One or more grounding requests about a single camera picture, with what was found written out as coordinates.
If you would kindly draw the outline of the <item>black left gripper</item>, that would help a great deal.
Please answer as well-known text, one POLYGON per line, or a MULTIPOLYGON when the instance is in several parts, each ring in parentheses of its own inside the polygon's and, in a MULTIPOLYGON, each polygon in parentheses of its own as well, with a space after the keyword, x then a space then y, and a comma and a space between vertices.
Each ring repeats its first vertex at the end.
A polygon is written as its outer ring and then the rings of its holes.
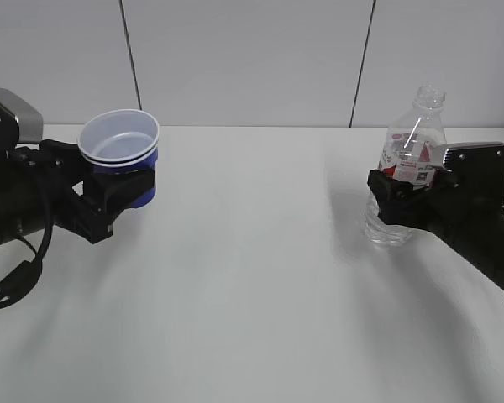
POLYGON ((155 170, 92 173, 76 144, 43 140, 0 156, 0 245, 56 225, 88 242, 113 235, 125 210, 155 197, 155 170), (83 194, 74 186, 83 181, 83 194))

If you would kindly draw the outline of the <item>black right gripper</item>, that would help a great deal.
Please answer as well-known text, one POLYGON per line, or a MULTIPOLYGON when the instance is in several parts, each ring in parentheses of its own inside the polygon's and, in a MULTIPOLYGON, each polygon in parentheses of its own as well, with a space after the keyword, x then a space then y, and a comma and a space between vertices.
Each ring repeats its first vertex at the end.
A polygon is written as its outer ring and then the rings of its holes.
POLYGON ((437 231, 443 237, 466 223, 481 226, 486 219, 504 217, 504 200, 471 196, 441 170, 435 172, 430 186, 417 189, 410 182, 371 170, 367 185, 377 201, 378 218, 386 225, 437 231))

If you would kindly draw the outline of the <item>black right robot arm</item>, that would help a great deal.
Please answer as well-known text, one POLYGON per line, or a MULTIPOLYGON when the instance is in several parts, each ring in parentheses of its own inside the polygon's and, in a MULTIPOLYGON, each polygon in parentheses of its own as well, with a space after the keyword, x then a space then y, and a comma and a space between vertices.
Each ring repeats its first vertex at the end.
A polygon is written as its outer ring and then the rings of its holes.
POLYGON ((453 172, 440 172, 431 187, 414 190, 371 170, 367 184, 383 223, 432 233, 504 295, 503 200, 453 172))

